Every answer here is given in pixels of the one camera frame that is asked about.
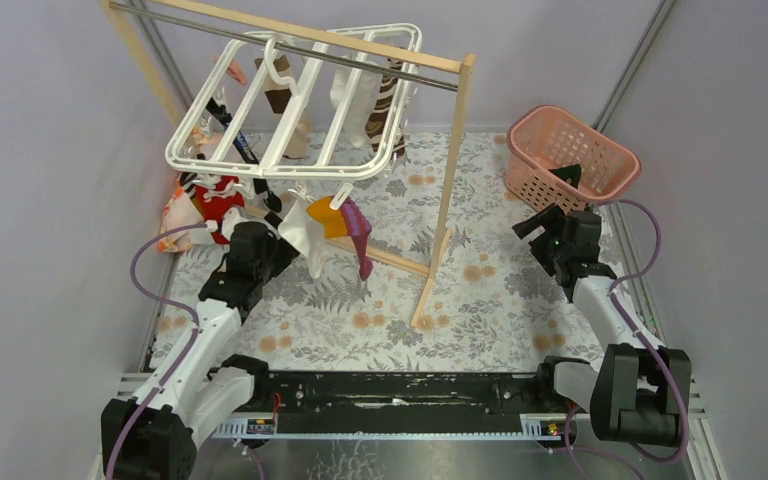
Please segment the dark green sock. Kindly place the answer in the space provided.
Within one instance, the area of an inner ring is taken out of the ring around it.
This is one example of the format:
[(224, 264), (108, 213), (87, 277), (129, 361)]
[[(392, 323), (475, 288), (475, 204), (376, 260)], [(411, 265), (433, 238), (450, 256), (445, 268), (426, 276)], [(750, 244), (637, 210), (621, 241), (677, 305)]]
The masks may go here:
[(550, 169), (550, 172), (572, 188), (577, 188), (582, 177), (582, 166), (580, 164), (572, 164)]

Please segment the red fluffy sock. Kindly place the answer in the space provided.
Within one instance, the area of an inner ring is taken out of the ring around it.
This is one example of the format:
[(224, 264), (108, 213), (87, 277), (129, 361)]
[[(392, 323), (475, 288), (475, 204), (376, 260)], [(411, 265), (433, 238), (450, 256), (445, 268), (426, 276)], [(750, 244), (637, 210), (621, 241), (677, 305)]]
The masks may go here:
[(236, 177), (222, 176), (211, 188), (195, 186), (195, 204), (205, 220), (219, 224), (230, 209), (245, 205), (244, 197), (234, 187), (236, 181)]

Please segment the white plastic sock hanger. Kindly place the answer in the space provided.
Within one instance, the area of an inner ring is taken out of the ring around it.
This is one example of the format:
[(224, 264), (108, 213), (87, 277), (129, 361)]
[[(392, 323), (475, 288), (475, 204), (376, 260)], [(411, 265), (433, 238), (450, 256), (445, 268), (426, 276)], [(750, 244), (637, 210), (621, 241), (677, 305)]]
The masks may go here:
[[(255, 31), (233, 37), (218, 57), (217, 63), (167, 144), (165, 149), (167, 164), (180, 172), (264, 180), (355, 182), (383, 172), (395, 157), (397, 137), (401, 132), (403, 112), (408, 102), (408, 88), (412, 84), (421, 83), (423, 78), (419, 75), (417, 66), (408, 60), (402, 62), (400, 69), (391, 69), (369, 63), (364, 51), (358, 51), (354, 57), (340, 57), (329, 54), (328, 50), (330, 47), (345, 48), (351, 40), (358, 40), (364, 45), (372, 46), (379, 36), (407, 33), (411, 37), (407, 51), (410, 54), (416, 54), (422, 43), (422, 32), (413, 24), (395, 23), (338, 29), (335, 33), (336, 39), (316, 42), (309, 49), (296, 46), (294, 35), (276, 31)], [(233, 114), (232, 120), (226, 127), (213, 154), (204, 160), (198, 160), (186, 153), (185, 145), (191, 139), (193, 129), (199, 124), (202, 113), (206, 111), (209, 100), (217, 93), (221, 77), (230, 66), (237, 51), (246, 44), (262, 46), (264, 60), (251, 79), (237, 111)], [(302, 114), (307, 108), (311, 93), (325, 62), (345, 66), (351, 71), (345, 83), (344, 94), (327, 132), (326, 140), (315, 163), (311, 165), (285, 164), (283, 155)], [(395, 80), (391, 108), (385, 118), (383, 131), (373, 157), (360, 165), (336, 164), (332, 160), (333, 151), (346, 123), (357, 84), (364, 72), (379, 72)], [(257, 164), (228, 162), (225, 159), (227, 151), (240, 132), (258, 92), (267, 80), (287, 88), (290, 92), (288, 104), (281, 115), (270, 143)]]

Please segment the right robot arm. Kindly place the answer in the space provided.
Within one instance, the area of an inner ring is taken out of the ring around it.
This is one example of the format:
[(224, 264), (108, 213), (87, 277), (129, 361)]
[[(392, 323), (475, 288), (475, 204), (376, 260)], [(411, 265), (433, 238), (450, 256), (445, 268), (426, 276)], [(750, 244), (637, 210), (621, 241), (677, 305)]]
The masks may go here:
[(551, 204), (512, 227), (544, 271), (589, 322), (603, 349), (600, 366), (548, 356), (533, 386), (535, 402), (557, 412), (570, 401), (591, 418), (598, 439), (686, 447), (692, 364), (633, 316), (622, 278), (600, 260), (602, 219)]

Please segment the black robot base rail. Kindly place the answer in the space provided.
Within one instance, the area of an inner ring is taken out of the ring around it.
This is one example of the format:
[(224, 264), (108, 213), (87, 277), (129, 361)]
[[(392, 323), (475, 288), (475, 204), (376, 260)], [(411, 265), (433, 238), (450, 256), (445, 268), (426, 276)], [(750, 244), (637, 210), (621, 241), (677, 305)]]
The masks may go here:
[(531, 373), (274, 371), (216, 439), (559, 441), (571, 407)]

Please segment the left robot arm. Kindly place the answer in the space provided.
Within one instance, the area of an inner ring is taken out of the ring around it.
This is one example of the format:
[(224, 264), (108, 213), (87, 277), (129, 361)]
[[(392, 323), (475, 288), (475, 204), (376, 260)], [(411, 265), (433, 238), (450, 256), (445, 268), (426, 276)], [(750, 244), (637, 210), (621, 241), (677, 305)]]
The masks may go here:
[(276, 407), (267, 362), (216, 357), (263, 297), (265, 285), (298, 256), (278, 233), (280, 218), (240, 221), (229, 247), (202, 286), (198, 301), (177, 306), (187, 331), (163, 363), (127, 400), (111, 399), (101, 414), (103, 473), (108, 479), (186, 479), (197, 452), (235, 410)]

